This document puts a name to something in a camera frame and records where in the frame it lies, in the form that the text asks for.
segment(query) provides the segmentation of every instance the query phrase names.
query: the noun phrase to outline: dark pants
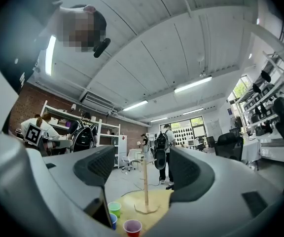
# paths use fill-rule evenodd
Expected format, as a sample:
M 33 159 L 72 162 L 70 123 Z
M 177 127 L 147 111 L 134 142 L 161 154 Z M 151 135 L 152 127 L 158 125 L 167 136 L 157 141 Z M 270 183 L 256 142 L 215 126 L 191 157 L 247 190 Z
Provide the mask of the dark pants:
M 168 164 L 168 176 L 170 178 L 170 181 L 173 182 L 174 179 L 173 179 L 173 175 L 172 175 L 172 172 L 171 172 L 171 169 L 170 169 L 170 153 L 166 154 L 166 163 Z M 163 169 L 160 170 L 161 180 L 166 179 L 165 168 L 166 168 L 166 165 Z

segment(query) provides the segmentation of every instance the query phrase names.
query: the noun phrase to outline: air conditioner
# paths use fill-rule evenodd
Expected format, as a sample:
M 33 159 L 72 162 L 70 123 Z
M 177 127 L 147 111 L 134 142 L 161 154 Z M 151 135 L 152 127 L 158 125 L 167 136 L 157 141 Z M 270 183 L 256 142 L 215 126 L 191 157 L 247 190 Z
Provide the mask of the air conditioner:
M 112 102 L 90 92 L 85 95 L 82 104 L 104 113 L 114 110 Z

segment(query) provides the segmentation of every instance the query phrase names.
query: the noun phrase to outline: light fixture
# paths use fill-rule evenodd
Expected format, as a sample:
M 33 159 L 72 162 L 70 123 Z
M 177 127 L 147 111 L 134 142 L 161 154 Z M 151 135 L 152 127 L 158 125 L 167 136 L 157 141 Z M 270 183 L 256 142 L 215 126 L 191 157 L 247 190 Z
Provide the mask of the light fixture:
M 47 50 L 45 52 L 45 73 L 47 75 L 51 75 L 51 69 L 52 69 L 52 56 L 53 56 L 53 49 L 55 45 L 56 38 L 54 36 L 51 36 L 49 45 L 47 47 Z
M 156 120 L 151 120 L 150 122 L 156 122 L 156 121 L 160 121 L 160 120 L 165 120 L 167 118 L 159 118 L 159 119 L 156 119 Z
M 204 78 L 204 79 L 202 79 L 202 80 L 199 80 L 199 81 L 193 82 L 193 83 L 191 83 L 191 84 L 188 84 L 188 85 L 186 85 L 186 86 L 177 88 L 177 89 L 175 89 L 175 93 L 181 92 L 181 91 L 183 91 L 183 90 L 185 90 L 185 89 L 189 89 L 189 88 L 192 88 L 192 87 L 194 87 L 194 86 L 200 85 L 200 84 L 202 84 L 202 83 L 211 81 L 211 79 L 212 79 L 212 76 L 208 76 L 207 78 Z
M 183 113 L 183 115 L 186 115 L 186 114 L 189 114 L 189 113 L 195 113 L 195 112 L 199 112 L 199 111 L 202 111 L 203 108 L 199 108 L 199 109 L 196 109 L 194 111 L 190 111 L 190 112 L 187 112 L 187 113 Z
M 140 102 L 140 103 L 138 103 L 138 104 L 136 104 L 136 105 L 133 105 L 133 106 L 130 106 L 130 107 L 128 107 L 128 108 L 125 108 L 125 109 L 123 109 L 123 111 L 128 111 L 128 110 L 131 110 L 131 109 L 133 109 L 133 108 L 135 108 L 135 107 L 138 107 L 138 106 L 141 106 L 141 105 L 145 105 L 145 104 L 147 104 L 148 102 L 146 101 L 146 100 L 144 100 L 144 101 L 142 101 L 142 102 Z

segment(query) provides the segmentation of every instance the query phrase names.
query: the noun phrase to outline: red cup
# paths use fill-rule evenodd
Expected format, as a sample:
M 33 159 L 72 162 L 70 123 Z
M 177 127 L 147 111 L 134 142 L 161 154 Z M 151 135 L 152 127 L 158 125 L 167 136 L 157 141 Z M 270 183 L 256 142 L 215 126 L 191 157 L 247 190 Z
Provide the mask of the red cup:
M 130 237 L 138 237 L 142 229 L 142 223 L 139 220 L 130 219 L 123 224 L 123 229 Z

